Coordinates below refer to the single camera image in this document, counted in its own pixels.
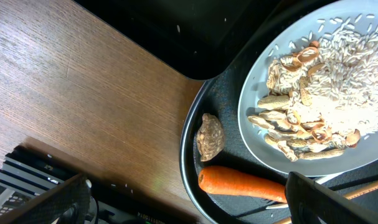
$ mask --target chopstick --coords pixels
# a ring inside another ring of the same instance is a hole
[[[348,194],[345,194],[343,197],[350,200],[350,199],[367,194],[377,189],[378,189],[378,181],[375,181],[374,183],[371,183],[365,187],[349,192]],[[275,222],[274,224],[289,224],[289,223],[291,223],[291,217],[284,218],[280,221]]]
[[[314,181],[318,184],[324,184],[325,182],[337,177],[338,175],[341,175],[341,173],[337,173],[337,174],[330,174],[330,175],[326,175],[324,177],[318,177],[316,178]],[[269,205],[266,207],[266,209],[277,209],[277,208],[288,208],[288,204],[287,203],[279,203],[279,204],[276,204],[276,205]]]

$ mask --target brown wooden surface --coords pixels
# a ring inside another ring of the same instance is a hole
[[[0,167],[30,142],[202,219],[178,161],[201,85],[70,0],[0,0]]]

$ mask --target carrot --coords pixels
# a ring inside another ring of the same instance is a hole
[[[283,185],[222,166],[202,169],[199,186],[208,194],[260,197],[287,203]]]

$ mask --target gray bowl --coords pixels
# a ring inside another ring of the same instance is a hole
[[[266,87],[267,68],[274,56],[279,58],[292,52],[293,50],[288,47],[291,40],[297,47],[296,52],[300,50],[301,46],[307,47],[308,43],[303,42],[301,38],[308,37],[310,31],[313,32],[312,40],[318,40],[325,32],[333,33],[340,24],[330,23],[330,18],[340,17],[345,21],[348,17],[351,17],[351,23],[353,23],[359,14],[362,14],[362,18],[354,24],[355,30],[362,35],[366,34],[370,23],[372,23],[372,30],[374,30],[378,25],[378,0],[338,1],[304,16],[270,43],[254,63],[240,95],[238,120],[245,145],[253,156],[266,166],[286,174],[290,171],[297,171],[306,176],[321,176],[356,169],[378,159],[378,133],[375,133],[367,140],[360,141],[355,149],[346,150],[342,156],[316,161],[300,159],[296,162],[290,162],[281,152],[265,143],[263,137],[267,133],[266,130],[253,127],[247,120],[248,115],[257,114],[263,110],[257,108],[256,105],[260,98],[268,94]],[[368,19],[366,18],[367,14],[373,14],[375,18]],[[318,19],[325,19],[326,21],[320,33],[318,29],[321,24],[316,22]]]

